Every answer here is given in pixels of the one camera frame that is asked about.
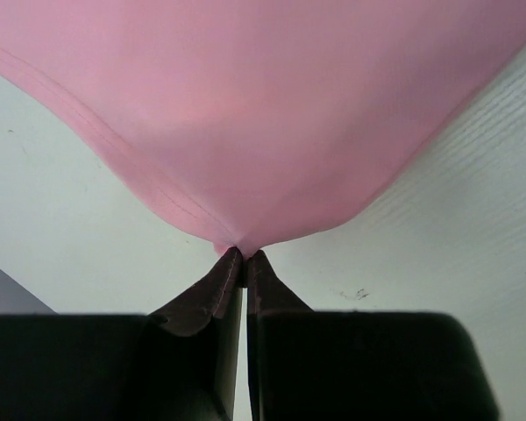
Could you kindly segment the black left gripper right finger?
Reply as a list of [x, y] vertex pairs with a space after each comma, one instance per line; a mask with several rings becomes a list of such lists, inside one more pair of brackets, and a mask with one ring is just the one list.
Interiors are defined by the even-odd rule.
[[256, 420], [496, 420], [474, 343], [450, 315], [311, 309], [257, 252], [245, 264]]

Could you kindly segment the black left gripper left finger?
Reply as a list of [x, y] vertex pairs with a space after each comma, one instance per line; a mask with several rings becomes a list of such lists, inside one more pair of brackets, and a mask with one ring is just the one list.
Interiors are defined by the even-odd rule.
[[243, 257], [148, 315], [0, 315], [0, 420], [230, 420]]

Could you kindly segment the pink t shirt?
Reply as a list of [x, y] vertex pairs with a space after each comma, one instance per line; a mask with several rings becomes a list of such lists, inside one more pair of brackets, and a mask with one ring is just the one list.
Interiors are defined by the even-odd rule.
[[0, 1], [0, 75], [246, 255], [354, 218], [525, 45], [526, 1]]

